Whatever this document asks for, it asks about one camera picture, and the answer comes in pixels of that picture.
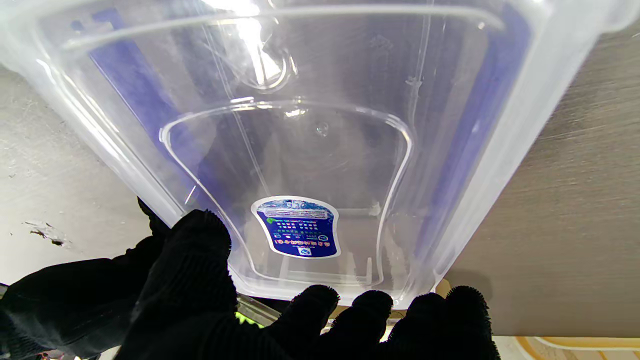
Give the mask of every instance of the green object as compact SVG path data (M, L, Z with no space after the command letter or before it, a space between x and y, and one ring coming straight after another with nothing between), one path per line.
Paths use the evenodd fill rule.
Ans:
M238 321L240 321L240 323L248 322L248 323L250 323L252 325L254 325L254 324L258 325L258 327L261 328L261 329L264 327L264 325L259 324L259 323L255 322L255 321L249 319L248 317L246 317L245 315L242 315L241 313L236 313L236 318L238 319Z

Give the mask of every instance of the clear plastic storage box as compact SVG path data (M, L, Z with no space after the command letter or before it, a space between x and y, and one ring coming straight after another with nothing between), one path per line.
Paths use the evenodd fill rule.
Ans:
M397 308L452 265L635 0L4 0L0 59L237 290Z

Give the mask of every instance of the gloved hand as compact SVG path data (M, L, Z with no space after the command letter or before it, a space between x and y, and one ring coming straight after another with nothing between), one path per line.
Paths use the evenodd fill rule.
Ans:
M296 296L264 329L240 324L230 247L227 229L210 211L181 219L149 273L116 359L499 359L487 306L469 287L446 299L417 297L383 343L392 299L382 291L357 297L322 335L339 299L323 285Z

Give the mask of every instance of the transparent plastic container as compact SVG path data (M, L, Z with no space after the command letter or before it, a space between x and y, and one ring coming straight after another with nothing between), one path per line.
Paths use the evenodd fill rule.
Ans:
M2 62L168 224L194 208L219 214L238 292L290 299L322 283L344 304L379 289L397 308L442 278L599 34L638 10L628 0L0 4Z

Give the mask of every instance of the blue label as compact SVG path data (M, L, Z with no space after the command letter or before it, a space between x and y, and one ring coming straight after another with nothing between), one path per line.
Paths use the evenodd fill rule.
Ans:
M271 250L295 258L340 255L335 229L338 211L331 205L298 196L273 196L251 210L267 235Z

